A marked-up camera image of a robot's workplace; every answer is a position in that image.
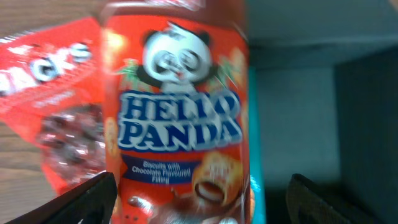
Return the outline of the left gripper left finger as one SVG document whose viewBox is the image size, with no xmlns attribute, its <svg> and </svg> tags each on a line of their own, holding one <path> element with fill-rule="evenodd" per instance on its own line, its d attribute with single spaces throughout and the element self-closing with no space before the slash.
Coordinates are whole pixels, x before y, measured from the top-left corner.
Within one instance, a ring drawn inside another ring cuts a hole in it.
<svg viewBox="0 0 398 224">
<path fill-rule="evenodd" d="M 103 171 L 6 224 L 109 224 L 117 195 L 114 174 Z"/>
</svg>

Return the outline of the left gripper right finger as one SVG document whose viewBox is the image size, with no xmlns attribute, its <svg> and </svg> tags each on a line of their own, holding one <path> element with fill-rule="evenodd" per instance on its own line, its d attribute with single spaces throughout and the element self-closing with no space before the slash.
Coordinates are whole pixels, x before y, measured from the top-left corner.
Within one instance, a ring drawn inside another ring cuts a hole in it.
<svg viewBox="0 0 398 224">
<path fill-rule="evenodd" d="M 286 192 L 293 224 L 380 224 L 375 216 L 345 201 L 302 174 L 293 174 Z"/>
</svg>

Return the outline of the red Hacks candy bag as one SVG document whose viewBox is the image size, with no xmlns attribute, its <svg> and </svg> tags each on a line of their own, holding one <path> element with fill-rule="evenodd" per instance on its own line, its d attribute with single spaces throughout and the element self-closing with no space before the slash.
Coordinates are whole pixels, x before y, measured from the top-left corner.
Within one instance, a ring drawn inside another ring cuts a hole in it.
<svg viewBox="0 0 398 224">
<path fill-rule="evenodd" d="M 1 120 L 63 194 L 105 168 L 100 28 L 91 17 L 1 38 Z"/>
</svg>

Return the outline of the red Hello Panda box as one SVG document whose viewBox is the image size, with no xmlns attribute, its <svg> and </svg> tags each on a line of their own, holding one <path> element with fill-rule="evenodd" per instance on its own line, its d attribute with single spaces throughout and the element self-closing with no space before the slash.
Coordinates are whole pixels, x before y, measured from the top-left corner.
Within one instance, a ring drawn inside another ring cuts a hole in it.
<svg viewBox="0 0 398 224">
<path fill-rule="evenodd" d="M 105 1 L 113 223 L 249 223 L 243 1 Z"/>
</svg>

